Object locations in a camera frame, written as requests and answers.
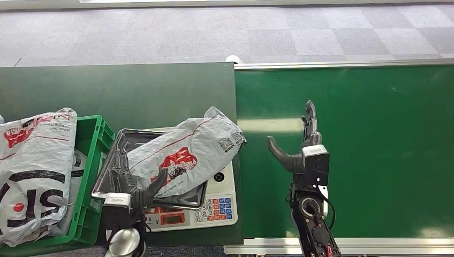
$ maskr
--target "green table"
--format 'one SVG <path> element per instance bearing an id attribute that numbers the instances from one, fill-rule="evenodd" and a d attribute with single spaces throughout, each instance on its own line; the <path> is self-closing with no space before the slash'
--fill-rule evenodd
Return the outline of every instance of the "green table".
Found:
<path id="1" fill-rule="evenodd" d="M 212 105 L 236 122 L 232 63 L 0 68 L 6 121 L 73 108 L 122 128 L 175 126 Z M 147 245 L 243 243 L 239 163 L 234 160 L 238 222 L 232 226 L 152 233 Z"/>
<path id="2" fill-rule="evenodd" d="M 453 63 L 237 65 L 234 75 L 225 63 L 1 68 L 0 113 L 13 120 L 72 106 L 79 115 L 102 114 L 118 130 L 174 125 L 214 104 L 248 140 L 241 181 L 235 168 L 243 222 L 149 242 L 241 244 L 245 237 L 226 251 L 298 253 L 284 201 L 291 176 L 268 153 L 266 136 L 295 152 L 311 99 L 331 152 L 333 233 L 344 254 L 454 253 Z M 169 101 L 175 105 L 163 111 Z"/>
<path id="3" fill-rule="evenodd" d="M 454 237 L 452 60 L 236 65 L 235 80 L 238 124 L 248 140 L 240 152 L 245 238 L 297 236 L 284 201 L 291 174 L 268 153 L 266 136 L 297 152 L 308 99 L 331 153 L 332 232 L 348 239 L 341 245 L 356 238 Z M 245 248 L 285 245 L 249 243 Z"/>

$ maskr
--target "robotic arm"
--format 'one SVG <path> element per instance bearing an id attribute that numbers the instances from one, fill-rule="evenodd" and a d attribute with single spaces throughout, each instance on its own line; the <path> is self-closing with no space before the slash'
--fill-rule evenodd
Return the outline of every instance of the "robotic arm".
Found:
<path id="1" fill-rule="evenodd" d="M 288 172 L 293 174 L 288 202 L 292 219 L 298 229 L 301 250 L 305 257 L 341 257 L 339 247 L 331 234 L 335 220 L 328 226 L 329 153 L 322 143 L 322 134 L 317 130 L 315 106 L 306 103 L 303 140 L 299 153 L 289 155 L 280 149 L 273 137 L 267 137 L 268 150 Z"/>

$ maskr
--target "metal tray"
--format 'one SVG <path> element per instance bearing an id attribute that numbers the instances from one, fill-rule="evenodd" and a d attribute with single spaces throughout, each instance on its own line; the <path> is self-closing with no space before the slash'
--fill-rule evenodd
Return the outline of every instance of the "metal tray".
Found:
<path id="1" fill-rule="evenodd" d="M 92 197 L 105 199 L 108 193 L 128 193 L 127 188 L 122 187 L 120 177 L 116 172 L 112 171 L 112 167 L 117 161 L 116 150 L 125 149 L 130 152 L 137 147 L 150 142 L 151 140 L 166 133 L 166 128 L 155 130 L 132 130 L 124 128 L 117 133 L 113 147 L 107 156 L 104 166 L 98 175 L 95 185 L 92 189 Z M 197 210 L 200 209 L 205 200 L 205 192 L 207 189 L 205 182 L 198 187 L 190 190 L 182 195 L 175 195 L 166 198 L 155 198 L 154 202 L 157 206 L 165 206 L 178 209 Z"/>

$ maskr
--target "gray carpet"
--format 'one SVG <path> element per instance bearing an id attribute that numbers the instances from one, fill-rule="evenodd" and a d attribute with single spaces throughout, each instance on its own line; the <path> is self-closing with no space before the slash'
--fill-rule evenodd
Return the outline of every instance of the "gray carpet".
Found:
<path id="1" fill-rule="evenodd" d="M 454 58 L 454 5 L 0 12 L 0 66 Z"/>

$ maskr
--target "plastic bag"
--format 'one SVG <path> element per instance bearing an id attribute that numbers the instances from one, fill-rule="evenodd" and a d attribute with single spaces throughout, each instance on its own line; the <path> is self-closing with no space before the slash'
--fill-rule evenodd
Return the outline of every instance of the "plastic bag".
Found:
<path id="1" fill-rule="evenodd" d="M 64 216 L 76 122 L 65 108 L 0 124 L 0 244 L 39 239 Z"/>
<path id="2" fill-rule="evenodd" d="M 58 222 L 56 226 L 53 226 L 50 233 L 53 236 L 64 236 L 68 234 L 71 226 L 72 216 L 74 214 L 74 206 L 77 201 L 77 195 L 79 194 L 80 183 L 82 182 L 82 176 L 84 175 L 85 163 L 87 157 L 74 149 L 74 157 L 72 159 L 72 170 L 70 180 L 70 194 L 68 197 L 68 207 L 66 209 L 65 216 Z"/>
<path id="3" fill-rule="evenodd" d="M 203 118 L 190 118 L 174 130 L 128 153 L 138 188 L 168 167 L 168 179 L 156 197 L 184 194 L 221 171 L 245 143 L 243 133 L 221 111 L 211 107 Z"/>

